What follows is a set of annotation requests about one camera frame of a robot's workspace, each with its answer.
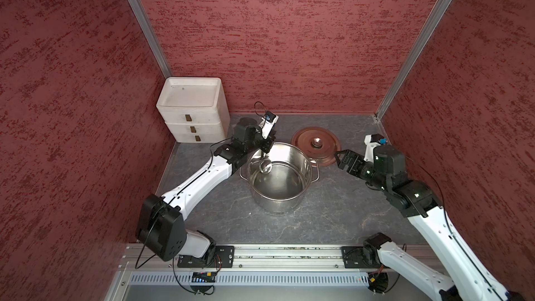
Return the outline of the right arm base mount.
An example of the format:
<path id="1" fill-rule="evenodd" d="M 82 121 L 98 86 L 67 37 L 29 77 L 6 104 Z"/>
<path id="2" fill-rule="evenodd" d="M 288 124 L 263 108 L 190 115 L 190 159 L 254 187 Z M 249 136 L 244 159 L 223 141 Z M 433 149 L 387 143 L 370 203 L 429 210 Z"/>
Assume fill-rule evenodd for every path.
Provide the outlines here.
<path id="1" fill-rule="evenodd" d="M 381 246 L 391 242 L 391 238 L 383 233 L 377 233 L 367 238 L 360 246 L 341 247 L 341 258 L 346 269 L 374 269 L 382 266 L 378 256 Z"/>

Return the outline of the stainless steel pot lid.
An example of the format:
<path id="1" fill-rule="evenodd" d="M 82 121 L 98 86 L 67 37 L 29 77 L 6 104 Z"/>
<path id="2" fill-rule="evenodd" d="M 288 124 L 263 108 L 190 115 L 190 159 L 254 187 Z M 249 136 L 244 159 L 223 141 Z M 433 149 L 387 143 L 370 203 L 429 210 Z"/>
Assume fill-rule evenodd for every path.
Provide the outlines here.
<path id="1" fill-rule="evenodd" d="M 321 127 L 306 127 L 297 131 L 291 144 L 307 157 L 316 160 L 321 167 L 336 162 L 335 153 L 341 150 L 341 142 L 331 131 Z"/>

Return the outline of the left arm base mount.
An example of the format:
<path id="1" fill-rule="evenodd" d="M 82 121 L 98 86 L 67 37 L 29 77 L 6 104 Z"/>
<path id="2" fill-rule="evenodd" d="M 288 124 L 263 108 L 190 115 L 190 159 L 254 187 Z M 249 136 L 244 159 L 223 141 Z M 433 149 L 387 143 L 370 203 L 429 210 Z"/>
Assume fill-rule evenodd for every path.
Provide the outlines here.
<path id="1" fill-rule="evenodd" d="M 178 268 L 232 268 L 235 247 L 218 245 L 213 238 L 201 231 L 188 231 L 185 246 L 176 257 Z"/>

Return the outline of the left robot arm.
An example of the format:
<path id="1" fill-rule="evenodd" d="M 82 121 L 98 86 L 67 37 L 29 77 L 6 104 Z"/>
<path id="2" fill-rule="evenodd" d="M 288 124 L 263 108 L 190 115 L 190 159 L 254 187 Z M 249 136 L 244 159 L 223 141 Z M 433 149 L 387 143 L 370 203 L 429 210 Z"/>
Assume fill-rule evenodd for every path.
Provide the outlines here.
<path id="1" fill-rule="evenodd" d="M 261 122 L 241 118 L 233 136 L 218 143 L 210 159 L 196 173 L 162 196 L 148 196 L 141 208 L 136 238 L 154 256 L 171 261 L 178 255 L 191 256 L 209 266 L 215 257 L 215 241 L 200 231 L 190 231 L 185 220 L 214 188 L 249 160 L 256 152 L 269 153 L 275 141 L 279 117 L 267 111 Z"/>

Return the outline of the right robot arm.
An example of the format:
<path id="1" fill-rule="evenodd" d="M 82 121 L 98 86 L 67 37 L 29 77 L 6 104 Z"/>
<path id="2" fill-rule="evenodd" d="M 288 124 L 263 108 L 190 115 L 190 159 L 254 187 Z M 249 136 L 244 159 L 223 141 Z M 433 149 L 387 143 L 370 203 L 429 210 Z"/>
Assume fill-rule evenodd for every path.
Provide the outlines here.
<path id="1" fill-rule="evenodd" d="M 379 192 L 424 237 L 446 270 L 441 274 L 378 233 L 364 247 L 369 260 L 386 266 L 432 300 L 522 300 L 477 258 L 448 217 L 444 203 L 422 181 L 412 180 L 406 157 L 391 145 L 372 149 L 370 159 L 352 150 L 337 151 L 337 166 Z"/>

